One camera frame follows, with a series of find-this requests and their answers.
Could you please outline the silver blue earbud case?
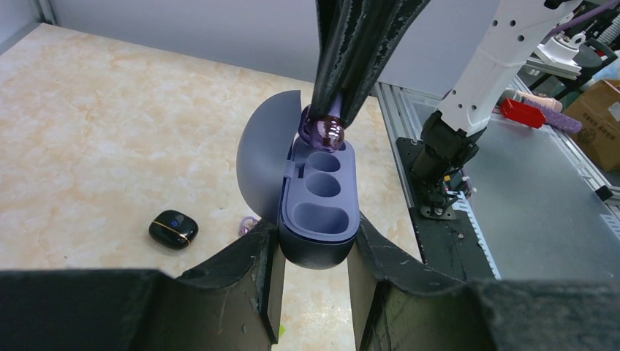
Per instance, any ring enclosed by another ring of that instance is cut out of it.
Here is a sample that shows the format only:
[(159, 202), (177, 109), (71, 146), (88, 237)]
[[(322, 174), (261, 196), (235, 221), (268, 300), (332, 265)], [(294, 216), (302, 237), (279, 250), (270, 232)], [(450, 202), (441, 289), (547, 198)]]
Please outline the silver blue earbud case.
[(323, 151), (296, 135), (308, 110), (300, 91), (265, 100), (238, 144), (236, 174), (246, 204), (279, 229), (284, 256), (324, 270), (349, 254), (360, 226), (355, 151)]

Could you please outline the black earbud case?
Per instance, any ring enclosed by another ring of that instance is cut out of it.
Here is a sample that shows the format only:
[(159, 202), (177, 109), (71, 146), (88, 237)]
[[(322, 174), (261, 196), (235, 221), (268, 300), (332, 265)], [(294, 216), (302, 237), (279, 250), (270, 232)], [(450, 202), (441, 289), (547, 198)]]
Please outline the black earbud case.
[(161, 212), (148, 226), (153, 240), (173, 250), (189, 247), (198, 233), (199, 225), (193, 218), (172, 209)]

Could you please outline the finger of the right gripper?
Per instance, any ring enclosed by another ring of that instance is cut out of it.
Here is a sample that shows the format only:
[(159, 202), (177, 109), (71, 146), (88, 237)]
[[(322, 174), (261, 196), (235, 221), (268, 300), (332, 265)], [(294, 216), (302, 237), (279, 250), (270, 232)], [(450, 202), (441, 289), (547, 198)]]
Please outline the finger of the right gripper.
[(368, 96), (372, 58), (364, 35), (372, 25), (373, 1), (317, 1), (320, 56), (310, 116), (328, 114), (337, 97), (342, 121), (354, 121)]
[(370, 90), (427, 1), (363, 1), (360, 29), (341, 83), (341, 123), (352, 125)]

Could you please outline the cardboard box outside cell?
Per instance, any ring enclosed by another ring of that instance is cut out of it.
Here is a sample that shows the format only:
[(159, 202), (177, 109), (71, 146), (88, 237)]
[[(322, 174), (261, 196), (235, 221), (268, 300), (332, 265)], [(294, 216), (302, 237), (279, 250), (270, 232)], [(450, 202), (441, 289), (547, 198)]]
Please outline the cardboard box outside cell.
[(604, 171), (618, 171), (619, 81), (597, 81), (565, 110), (565, 114), (583, 125), (572, 136), (580, 149)]

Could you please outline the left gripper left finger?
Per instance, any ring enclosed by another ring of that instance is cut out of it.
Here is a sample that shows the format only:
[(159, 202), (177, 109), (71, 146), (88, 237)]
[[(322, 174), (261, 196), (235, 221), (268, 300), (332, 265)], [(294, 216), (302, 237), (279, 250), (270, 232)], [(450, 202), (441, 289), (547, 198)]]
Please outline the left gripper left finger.
[(286, 260), (259, 221), (162, 294), (161, 350), (271, 350), (279, 341)]

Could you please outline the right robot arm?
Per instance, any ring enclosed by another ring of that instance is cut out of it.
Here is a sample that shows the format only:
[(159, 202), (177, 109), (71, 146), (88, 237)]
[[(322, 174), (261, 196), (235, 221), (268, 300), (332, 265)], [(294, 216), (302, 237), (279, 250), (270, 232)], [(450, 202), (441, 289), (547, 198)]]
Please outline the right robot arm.
[[(424, 1), (318, 1), (320, 59), (298, 134), (334, 152)], [(412, 177), (437, 185), (478, 150), (496, 101), (576, 1), (501, 1), (454, 87), (423, 125)]]

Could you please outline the purple earbud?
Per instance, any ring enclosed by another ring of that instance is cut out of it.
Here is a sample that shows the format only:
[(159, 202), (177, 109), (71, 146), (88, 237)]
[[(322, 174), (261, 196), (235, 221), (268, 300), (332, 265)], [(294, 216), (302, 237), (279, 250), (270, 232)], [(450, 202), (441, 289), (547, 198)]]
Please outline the purple earbud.
[(244, 236), (248, 234), (254, 227), (258, 224), (259, 220), (253, 216), (246, 216), (241, 220), (238, 234), (239, 236)]
[(336, 95), (330, 110), (326, 115), (311, 118), (307, 105), (301, 114), (298, 127), (299, 137), (308, 145), (319, 151), (334, 153), (344, 144), (344, 128), (341, 123), (342, 93)]

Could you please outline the red bin outside cell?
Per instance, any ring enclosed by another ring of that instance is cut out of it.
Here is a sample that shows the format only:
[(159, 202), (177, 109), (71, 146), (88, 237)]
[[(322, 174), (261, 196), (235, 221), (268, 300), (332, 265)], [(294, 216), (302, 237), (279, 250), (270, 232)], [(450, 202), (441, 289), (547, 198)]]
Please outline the red bin outside cell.
[(506, 119), (531, 128), (539, 129), (546, 123), (546, 117), (538, 108), (514, 99), (505, 99), (499, 110)]

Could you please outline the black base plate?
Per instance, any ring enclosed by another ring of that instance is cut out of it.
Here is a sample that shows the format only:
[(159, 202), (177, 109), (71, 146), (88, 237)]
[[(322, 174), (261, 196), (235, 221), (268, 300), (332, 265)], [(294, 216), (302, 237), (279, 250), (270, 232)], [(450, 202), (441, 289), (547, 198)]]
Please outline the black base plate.
[(472, 207), (462, 192), (450, 192), (451, 206), (442, 214), (424, 207), (409, 172), (422, 144), (405, 137), (396, 139), (401, 182), (407, 196), (417, 245), (423, 262), (434, 270), (466, 281), (500, 279)]

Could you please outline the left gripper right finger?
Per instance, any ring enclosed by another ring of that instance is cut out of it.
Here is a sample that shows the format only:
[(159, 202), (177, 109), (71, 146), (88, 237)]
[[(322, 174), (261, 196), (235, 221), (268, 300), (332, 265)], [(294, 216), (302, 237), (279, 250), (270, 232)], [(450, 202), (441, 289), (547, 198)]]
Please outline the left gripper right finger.
[(484, 350), (471, 290), (405, 252), (365, 216), (347, 269), (356, 350)]

